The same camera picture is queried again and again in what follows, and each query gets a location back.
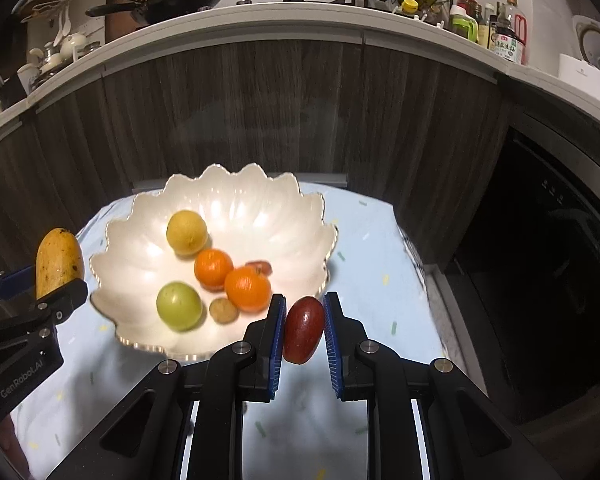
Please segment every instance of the screw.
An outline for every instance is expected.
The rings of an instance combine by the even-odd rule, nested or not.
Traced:
[[[247,354],[251,350],[251,344],[247,341],[238,341],[231,346],[231,350],[234,351],[234,354]]]
[[[442,372],[443,374],[448,374],[451,370],[454,369],[454,364],[449,359],[436,359],[433,363],[436,367],[436,370]]]
[[[367,339],[360,343],[360,349],[365,354],[375,354],[380,349],[380,345],[371,339]]]
[[[176,371],[177,367],[178,363],[176,361],[174,361],[173,359],[165,359],[158,365],[158,371],[161,374],[169,375],[173,374],[174,371]]]

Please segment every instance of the table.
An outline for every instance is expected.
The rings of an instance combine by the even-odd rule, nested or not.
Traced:
[[[444,355],[422,276],[395,221],[392,206],[346,190],[301,183],[321,192],[325,221],[337,224],[338,244],[328,263],[328,290],[345,316],[401,357],[429,363]],[[101,209],[80,231],[85,262],[105,249],[104,231],[126,218],[133,197]],[[89,291],[97,282],[86,270]],[[64,365],[12,413],[16,436],[36,480],[58,463],[164,356],[122,346],[113,324],[90,304],[58,326]],[[429,477],[422,431],[420,452]],[[340,402],[331,389],[324,338],[304,365],[283,360],[280,389],[269,404],[248,403],[244,415],[245,480],[366,479],[366,402]]]

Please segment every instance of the black appliance door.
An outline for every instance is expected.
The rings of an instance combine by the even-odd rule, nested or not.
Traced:
[[[600,478],[600,199],[512,129],[445,275],[491,400],[564,478]]]

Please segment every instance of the yellow mango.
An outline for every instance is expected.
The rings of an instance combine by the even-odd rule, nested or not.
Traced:
[[[75,236],[62,228],[49,231],[36,256],[36,298],[75,278],[84,279],[84,261]]]

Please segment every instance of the frying pan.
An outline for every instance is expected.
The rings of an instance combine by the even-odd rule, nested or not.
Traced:
[[[200,7],[214,7],[220,0],[128,0],[124,4],[107,4],[91,7],[85,14],[94,18],[124,10],[131,11],[131,17],[139,25],[154,23],[177,18],[196,12]]]

